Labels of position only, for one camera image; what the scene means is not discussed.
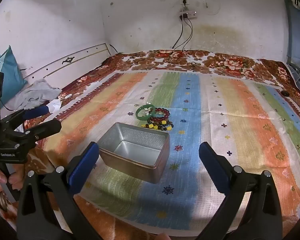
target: metal box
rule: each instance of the metal box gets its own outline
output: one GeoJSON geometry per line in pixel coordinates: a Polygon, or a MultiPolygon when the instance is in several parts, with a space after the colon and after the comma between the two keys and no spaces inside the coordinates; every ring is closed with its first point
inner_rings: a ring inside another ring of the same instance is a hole
{"type": "Polygon", "coordinates": [[[158,183],[170,153],[169,134],[116,122],[98,141],[104,163],[137,179],[158,183]]]}

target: metal bolt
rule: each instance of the metal bolt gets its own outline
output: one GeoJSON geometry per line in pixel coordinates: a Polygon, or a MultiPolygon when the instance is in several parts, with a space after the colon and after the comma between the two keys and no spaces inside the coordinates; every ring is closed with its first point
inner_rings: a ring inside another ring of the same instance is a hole
{"type": "Polygon", "coordinates": [[[65,170],[65,168],[63,167],[63,166],[58,166],[57,168],[56,168],[56,172],[57,173],[61,173],[61,172],[63,172],[65,170]]]}
{"type": "Polygon", "coordinates": [[[242,172],[242,168],[240,166],[234,166],[233,169],[236,173],[241,173],[242,172]]]}
{"type": "Polygon", "coordinates": [[[271,176],[271,172],[270,172],[270,171],[264,171],[263,173],[264,173],[264,175],[266,175],[267,177],[270,177],[270,176],[271,176]]]}
{"type": "Polygon", "coordinates": [[[28,177],[32,177],[34,175],[34,171],[29,171],[28,172],[28,177]]]}

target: blue gripper pad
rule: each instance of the blue gripper pad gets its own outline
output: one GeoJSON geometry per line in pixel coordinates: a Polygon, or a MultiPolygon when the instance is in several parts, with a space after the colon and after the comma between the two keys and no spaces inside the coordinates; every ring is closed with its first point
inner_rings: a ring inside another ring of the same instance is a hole
{"type": "Polygon", "coordinates": [[[70,194],[78,194],[81,191],[98,158],[99,146],[95,142],[91,142],[80,156],[71,160],[69,166],[76,162],[78,164],[72,167],[66,176],[70,194]]]}
{"type": "Polygon", "coordinates": [[[228,195],[230,192],[231,164],[223,156],[217,155],[207,142],[200,145],[199,157],[217,190],[220,193],[228,195]]]}
{"type": "Polygon", "coordinates": [[[49,108],[47,106],[39,106],[33,109],[26,110],[22,118],[24,120],[30,120],[42,115],[49,113],[49,108]]]}

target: black bead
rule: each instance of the black bead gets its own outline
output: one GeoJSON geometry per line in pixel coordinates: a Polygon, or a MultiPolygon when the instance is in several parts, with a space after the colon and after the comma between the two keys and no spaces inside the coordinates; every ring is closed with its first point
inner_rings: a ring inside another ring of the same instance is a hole
{"type": "Polygon", "coordinates": [[[285,96],[285,97],[289,97],[289,96],[290,96],[289,92],[286,91],[286,90],[282,90],[282,91],[281,91],[281,94],[282,94],[283,96],[285,96]]]}

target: gray towel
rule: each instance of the gray towel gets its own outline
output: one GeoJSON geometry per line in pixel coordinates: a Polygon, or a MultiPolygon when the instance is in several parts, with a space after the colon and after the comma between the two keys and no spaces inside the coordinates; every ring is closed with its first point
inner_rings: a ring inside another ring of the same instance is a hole
{"type": "Polygon", "coordinates": [[[60,95],[61,89],[51,87],[44,79],[37,80],[32,86],[16,95],[14,109],[29,109],[51,101],[60,95]]]}

